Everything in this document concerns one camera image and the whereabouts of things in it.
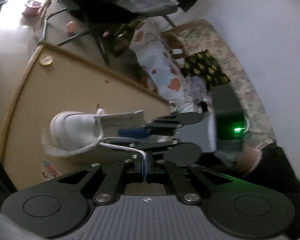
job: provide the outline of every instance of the black pants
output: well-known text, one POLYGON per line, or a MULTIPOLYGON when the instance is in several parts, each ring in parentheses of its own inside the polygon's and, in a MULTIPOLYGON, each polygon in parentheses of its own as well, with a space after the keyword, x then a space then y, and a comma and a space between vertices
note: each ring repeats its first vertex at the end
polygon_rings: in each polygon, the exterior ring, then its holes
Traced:
POLYGON ((259 165, 244 180, 281 192, 291 200, 295 218, 287 236, 291 239, 300 238, 300 182, 282 148, 275 144, 265 147, 259 165))

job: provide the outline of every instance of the round black pad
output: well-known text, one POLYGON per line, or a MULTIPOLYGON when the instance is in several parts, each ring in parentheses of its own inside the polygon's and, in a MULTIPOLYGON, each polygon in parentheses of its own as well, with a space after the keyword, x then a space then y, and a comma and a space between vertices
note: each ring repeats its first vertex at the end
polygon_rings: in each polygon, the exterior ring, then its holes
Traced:
POLYGON ((206 212, 216 226, 240 238, 271 238, 287 229, 294 218, 290 200, 275 191, 213 193, 206 212))
POLYGON ((178 114, 175 120, 183 125, 189 125, 189 124, 195 124, 201 122, 203 118, 204 118, 204 114, 199 114, 196 112, 188 112, 188 113, 178 114))
POLYGON ((36 196, 28 199, 23 209, 33 217, 48 217, 58 212, 61 201, 53 196, 36 196))
POLYGON ((259 217, 268 214, 271 203, 264 197, 247 195, 241 196, 234 201, 234 207, 243 215, 259 217))
POLYGON ((39 236, 62 236, 79 227, 89 214, 87 201, 80 192, 51 191, 49 196, 27 192, 30 189, 8 197, 1 207, 1 212, 39 236))
POLYGON ((181 143, 162 153, 165 161, 174 162, 179 167, 196 163, 202 154, 201 148, 193 143, 181 143))

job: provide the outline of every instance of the person's leg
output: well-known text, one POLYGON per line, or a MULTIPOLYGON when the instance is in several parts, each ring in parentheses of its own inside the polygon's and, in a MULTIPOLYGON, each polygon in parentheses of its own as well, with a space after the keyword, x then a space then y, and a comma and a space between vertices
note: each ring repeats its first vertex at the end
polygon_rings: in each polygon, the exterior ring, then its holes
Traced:
POLYGON ((295 207, 295 218, 288 228, 287 236, 291 239, 300 238, 300 182, 281 147, 269 144, 261 152, 249 147, 238 162, 239 171, 249 171, 243 179, 286 195, 295 207))

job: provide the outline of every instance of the floor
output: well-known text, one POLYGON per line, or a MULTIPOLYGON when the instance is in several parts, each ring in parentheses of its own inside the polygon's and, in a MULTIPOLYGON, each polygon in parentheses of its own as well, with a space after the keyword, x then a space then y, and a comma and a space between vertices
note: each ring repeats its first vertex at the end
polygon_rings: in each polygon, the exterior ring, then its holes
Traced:
MULTIPOLYGON (((24 3, 10 0, 2 9, 10 14, 0 17, 0 123, 41 37, 20 21, 24 3)), ((241 61, 272 120, 278 144, 300 174, 300 0, 199 0, 186 14, 179 11, 171 18, 176 24, 200 18, 213 24, 241 61)), ((66 38, 60 37, 65 23, 55 21, 48 38, 57 43, 66 38)), ((78 42, 76 54, 102 64, 100 54, 93 53, 92 37, 78 42)))
POLYGON ((278 145, 300 174, 300 0, 199 0, 171 18, 177 25, 199 18, 212 23, 240 60, 278 145))

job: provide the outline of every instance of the ribbed grey surface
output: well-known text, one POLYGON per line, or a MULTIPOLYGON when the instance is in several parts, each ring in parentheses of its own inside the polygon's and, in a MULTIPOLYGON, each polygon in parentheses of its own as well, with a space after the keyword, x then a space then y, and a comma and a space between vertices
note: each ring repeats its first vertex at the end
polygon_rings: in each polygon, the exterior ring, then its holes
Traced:
MULTIPOLYGON (((175 196, 121 196, 99 206, 88 222, 59 240, 237 240, 215 228, 199 207, 175 196)), ((276 240, 287 239, 283 236, 276 240)))

